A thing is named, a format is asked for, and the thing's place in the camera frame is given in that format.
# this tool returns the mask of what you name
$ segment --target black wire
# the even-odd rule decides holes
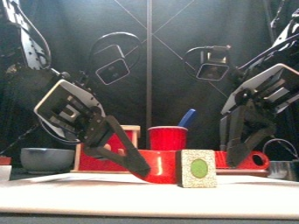
[[[130,32],[122,32],[122,31],[119,31],[119,32],[113,32],[113,33],[110,33],[110,34],[102,36],[102,37],[97,40],[97,42],[94,43],[94,45],[93,45],[93,47],[91,47],[91,49],[90,49],[90,52],[89,52],[89,65],[87,65],[87,68],[86,68],[86,71],[87,71],[87,72],[90,71],[91,60],[93,60],[93,57],[94,57],[94,53],[95,53],[95,51],[98,50],[98,47],[99,47],[101,45],[103,45],[109,39],[111,39],[111,38],[114,38],[114,37],[118,37],[118,36],[125,36],[125,37],[133,39],[133,40],[137,42],[137,48],[138,48],[138,50],[139,50],[139,51],[138,51],[138,57],[137,57],[135,62],[133,63],[133,65],[129,66],[129,69],[131,69],[131,68],[137,65],[138,61],[139,61],[141,58],[142,58],[142,51],[141,51],[141,48],[142,48],[142,44],[143,44],[143,43],[142,43],[139,37],[138,37],[135,34],[133,34],[133,33],[130,33]]]
[[[269,48],[265,52],[262,52],[245,66],[239,67],[238,70],[246,70],[249,67],[258,62],[262,58],[265,58],[270,53],[279,50],[286,44],[293,42],[296,39],[299,39],[299,33],[296,34],[293,37],[287,38],[281,44]]]
[[[25,15],[25,12],[23,12],[19,4],[15,1],[13,1],[13,5],[14,5],[14,8],[15,8],[15,11],[21,12],[21,14],[22,14],[25,20],[26,20],[26,23],[33,27],[33,29],[35,30],[35,32],[38,33],[38,35],[42,39],[42,42],[43,42],[43,45],[45,45],[45,51],[46,51],[45,58],[46,58],[46,62],[47,62],[47,64],[43,66],[43,68],[51,68],[51,66],[53,66],[53,53],[51,53],[51,48],[49,46],[49,43],[47,43],[43,35],[41,34],[39,30],[35,28],[34,23],[31,22],[29,17]]]

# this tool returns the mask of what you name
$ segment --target black curtain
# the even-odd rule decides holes
[[[285,7],[278,32],[289,23],[296,1]],[[269,1],[273,16],[281,1]],[[143,42],[142,60],[130,75],[111,85],[93,78],[95,92],[109,115],[122,124],[141,125],[139,148],[146,144],[146,87],[147,87],[147,4],[146,0],[53,0],[22,1],[26,14],[51,47],[53,67],[79,77],[87,69],[90,48],[95,40],[111,32],[131,32]],[[267,7],[261,0],[155,0],[153,1],[153,125],[177,125],[189,109],[199,116],[189,131],[190,149],[214,149],[221,145],[221,110],[229,99],[233,84],[195,80],[185,71],[183,55],[197,46],[231,46],[231,59],[242,66],[271,45]],[[293,121],[298,108],[293,108]],[[18,145],[53,144],[41,130],[33,139]],[[278,133],[290,141],[298,129]],[[3,147],[14,141],[9,139]],[[18,149],[10,155],[18,158]]]

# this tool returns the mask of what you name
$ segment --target red box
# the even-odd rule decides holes
[[[134,144],[138,147],[138,138],[141,137],[141,126],[122,125],[123,130]],[[118,135],[114,134],[107,143],[111,150],[118,153],[125,149]],[[74,172],[127,172],[127,169],[109,159],[97,159],[86,155],[83,143],[78,145]]]

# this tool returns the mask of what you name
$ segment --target metal pole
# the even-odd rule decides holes
[[[147,0],[146,130],[153,126],[153,0]],[[150,147],[149,132],[146,146]]]

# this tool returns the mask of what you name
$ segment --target cable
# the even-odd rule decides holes
[[[281,44],[273,46],[269,48],[265,52],[262,52],[245,66],[239,67],[238,70],[249,69],[249,67],[263,57],[266,57],[270,53],[273,53],[275,50],[283,47],[283,45],[293,42],[296,39],[299,39],[299,33],[296,34],[293,37],[287,38]]]
[[[129,69],[131,69],[131,68],[137,65],[138,61],[139,61],[141,58],[142,58],[141,47],[142,47],[142,44],[143,44],[143,43],[142,43],[139,37],[138,37],[135,34],[133,34],[133,33],[130,33],[130,32],[122,32],[122,31],[119,31],[119,32],[113,32],[113,33],[110,33],[110,34],[102,36],[102,37],[97,40],[97,42],[94,43],[94,45],[93,45],[93,47],[91,47],[91,49],[90,49],[90,52],[89,52],[89,65],[87,65],[86,71],[90,70],[90,64],[91,64],[91,60],[93,60],[93,57],[94,57],[94,53],[95,53],[95,51],[98,50],[99,46],[101,46],[102,44],[105,44],[106,41],[107,41],[109,39],[111,39],[111,38],[117,38],[117,37],[122,37],[122,36],[123,36],[123,38],[133,39],[133,40],[135,41],[135,43],[137,43],[137,47],[134,48],[134,50],[135,50],[137,48],[138,48],[138,50],[139,50],[139,51],[138,51],[138,57],[137,57],[135,62],[133,63],[133,65],[129,66]]]
[[[19,4],[15,1],[13,1],[13,5],[15,7],[15,10],[21,12],[27,24],[30,24],[30,26],[34,28],[35,32],[38,33],[38,35],[42,39],[42,42],[43,42],[43,45],[45,45],[45,51],[46,51],[45,58],[46,58],[46,61],[47,61],[47,64],[45,65],[43,68],[51,68],[51,66],[53,66],[53,53],[51,53],[51,48],[47,44],[47,41],[46,41],[43,35],[41,34],[41,32],[38,31],[38,29],[35,28],[34,23],[31,22],[29,17],[25,15],[25,12],[23,12]]]
[[[297,152],[297,149],[296,149],[294,145],[293,145],[289,141],[286,141],[285,139],[282,139],[282,138],[274,138],[274,139],[271,139],[271,140],[269,140],[269,141],[266,142],[265,147],[263,147],[263,153],[265,153],[265,154],[266,154],[267,146],[269,146],[273,142],[279,142],[281,145],[286,148],[286,150],[293,154],[293,156],[294,156],[297,159],[299,159],[299,157],[298,157],[298,152]],[[282,142],[283,142],[283,143],[287,143],[287,144],[292,146],[292,149],[293,149],[294,151],[292,151],[292,150],[282,144]]]

